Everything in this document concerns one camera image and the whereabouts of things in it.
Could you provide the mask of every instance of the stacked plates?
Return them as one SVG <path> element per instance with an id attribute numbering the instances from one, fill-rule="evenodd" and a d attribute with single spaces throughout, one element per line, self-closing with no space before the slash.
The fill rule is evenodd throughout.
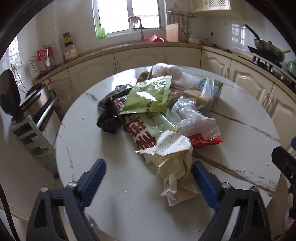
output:
<path id="1" fill-rule="evenodd" d="M 197 35 L 195 35 L 195 34 L 189 35 L 188 42 L 192 43 L 192 44 L 201 44 L 200 40 L 198 39 Z"/>

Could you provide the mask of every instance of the lined paper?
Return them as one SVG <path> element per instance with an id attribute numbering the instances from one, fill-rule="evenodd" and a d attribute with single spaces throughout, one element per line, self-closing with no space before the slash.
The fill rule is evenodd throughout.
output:
<path id="1" fill-rule="evenodd" d="M 200 190 L 190 173 L 192 145 L 190 139 L 173 131 L 165 131 L 156 146 L 137 153 L 142 154 L 146 163 L 153 162 L 157 174 L 164 181 L 162 196 L 167 197 L 170 206 L 193 198 Z"/>

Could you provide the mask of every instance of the white marble table top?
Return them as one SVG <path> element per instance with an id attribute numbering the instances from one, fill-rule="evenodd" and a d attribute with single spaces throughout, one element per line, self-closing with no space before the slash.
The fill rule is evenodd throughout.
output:
<path id="1" fill-rule="evenodd" d="M 57 137 L 57 166 L 62 183 L 78 180 L 98 158 L 107 163 L 106 175 L 86 209 L 107 234 L 121 241 L 198 240 L 214 215 L 202 195 L 169 207 L 163 180 L 147 166 L 126 132 L 104 133 L 96 122 L 97 103 L 115 86 L 136 81 L 142 71 L 131 69 L 113 75 L 82 94 L 67 111 Z M 235 188 L 259 187 L 265 205 L 271 199 L 280 171 L 271 161 L 280 145 L 267 112 L 245 90 L 219 75 L 189 67 L 183 72 L 215 78 L 224 83 L 220 100 L 209 116 L 215 118 L 223 143 L 194 153 L 221 182 Z M 224 235 L 235 224 L 233 213 Z"/>

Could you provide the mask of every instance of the screw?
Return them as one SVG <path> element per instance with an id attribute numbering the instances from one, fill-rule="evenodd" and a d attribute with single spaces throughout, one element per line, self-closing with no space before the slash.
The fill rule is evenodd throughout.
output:
<path id="1" fill-rule="evenodd" d="M 252 187 L 250 188 L 250 190 L 253 191 L 253 192 L 259 192 L 258 188 L 255 187 L 255 186 L 252 186 Z"/>
<path id="2" fill-rule="evenodd" d="M 68 183 L 67 186 L 70 187 L 70 188 L 74 188 L 74 187 L 77 186 L 77 182 L 70 182 L 70 183 Z"/>
<path id="3" fill-rule="evenodd" d="M 42 187 L 42 188 L 40 189 L 41 192 L 47 192 L 48 190 L 49 190 L 48 187 Z"/>
<path id="4" fill-rule="evenodd" d="M 231 188 L 231 185 L 229 183 L 222 183 L 221 185 L 223 188 L 229 189 Z"/>

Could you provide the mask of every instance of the cream cabinet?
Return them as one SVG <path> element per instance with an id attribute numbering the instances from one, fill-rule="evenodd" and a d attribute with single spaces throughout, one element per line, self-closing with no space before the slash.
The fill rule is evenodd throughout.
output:
<path id="1" fill-rule="evenodd" d="M 190 11 L 198 12 L 201 16 L 246 19 L 244 0 L 189 0 L 189 2 Z"/>
<path id="2" fill-rule="evenodd" d="M 71 77 L 67 69 L 50 77 L 54 90 L 59 98 L 61 109 L 66 112 L 77 99 Z"/>
<path id="3" fill-rule="evenodd" d="M 290 151 L 290 142 L 296 136 L 296 103 L 277 85 L 274 86 L 266 111 L 279 134 L 281 146 Z"/>
<path id="4" fill-rule="evenodd" d="M 201 49 L 163 47 L 163 59 L 167 64 L 200 68 Z"/>
<path id="5" fill-rule="evenodd" d="M 131 49 L 114 53 L 118 72 L 163 62 L 163 47 Z"/>
<path id="6" fill-rule="evenodd" d="M 84 61 L 68 70 L 78 96 L 101 80 L 117 73 L 113 53 Z"/>
<path id="7" fill-rule="evenodd" d="M 223 55 L 202 50 L 200 68 L 229 79 L 231 59 Z"/>
<path id="8" fill-rule="evenodd" d="M 263 107 L 267 106 L 271 90 L 274 86 L 271 80 L 235 60 L 231 63 L 229 79 L 244 88 Z"/>

